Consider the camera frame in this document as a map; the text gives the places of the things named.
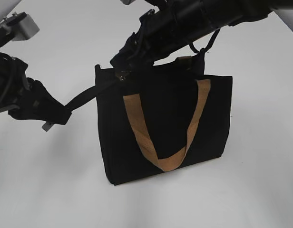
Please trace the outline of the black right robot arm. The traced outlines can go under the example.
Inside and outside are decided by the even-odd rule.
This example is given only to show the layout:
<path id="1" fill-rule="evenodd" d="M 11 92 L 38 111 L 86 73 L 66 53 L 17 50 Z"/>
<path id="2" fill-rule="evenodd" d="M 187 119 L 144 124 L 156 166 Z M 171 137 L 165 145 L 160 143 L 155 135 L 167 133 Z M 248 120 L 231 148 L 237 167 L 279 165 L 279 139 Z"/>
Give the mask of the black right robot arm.
<path id="1" fill-rule="evenodd" d="M 121 71 L 156 61 L 224 26 L 259 21 L 272 12 L 266 0 L 161 0 L 140 17 L 141 26 L 111 59 Z"/>

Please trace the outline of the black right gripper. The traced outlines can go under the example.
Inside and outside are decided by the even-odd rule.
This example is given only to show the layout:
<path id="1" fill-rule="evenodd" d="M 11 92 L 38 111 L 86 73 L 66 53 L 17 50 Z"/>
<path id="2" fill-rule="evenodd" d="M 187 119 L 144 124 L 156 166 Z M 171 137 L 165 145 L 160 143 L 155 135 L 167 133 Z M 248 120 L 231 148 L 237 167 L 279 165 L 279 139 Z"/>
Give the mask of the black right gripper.
<path id="1" fill-rule="evenodd" d="M 149 10 L 141 16 L 141 26 L 111 59 L 114 69 L 131 70 L 151 66 L 187 46 L 194 30 L 195 9 Z"/>

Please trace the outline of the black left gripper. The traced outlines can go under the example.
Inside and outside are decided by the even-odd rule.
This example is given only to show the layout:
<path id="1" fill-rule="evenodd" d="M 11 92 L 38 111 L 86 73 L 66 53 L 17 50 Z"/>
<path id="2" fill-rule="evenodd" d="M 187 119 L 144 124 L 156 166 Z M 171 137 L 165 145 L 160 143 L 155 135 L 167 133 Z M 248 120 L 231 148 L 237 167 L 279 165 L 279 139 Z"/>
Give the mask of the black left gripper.
<path id="1" fill-rule="evenodd" d="M 26 77 L 28 65 L 22 60 L 0 56 L 0 113 L 16 120 L 42 120 L 66 124 L 71 116 L 63 104 L 39 80 Z"/>

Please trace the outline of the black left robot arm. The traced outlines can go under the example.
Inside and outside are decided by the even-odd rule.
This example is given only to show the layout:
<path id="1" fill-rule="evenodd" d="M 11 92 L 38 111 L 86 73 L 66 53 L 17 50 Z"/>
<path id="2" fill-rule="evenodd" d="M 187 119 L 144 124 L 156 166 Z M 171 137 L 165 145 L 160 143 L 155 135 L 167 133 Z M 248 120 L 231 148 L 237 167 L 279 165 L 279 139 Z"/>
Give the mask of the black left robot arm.
<path id="1" fill-rule="evenodd" d="M 0 48 L 15 38 L 15 33 L 0 27 Z M 41 120 L 65 125 L 71 116 L 39 80 L 26 76 L 28 64 L 0 52 L 0 113 L 16 120 Z"/>

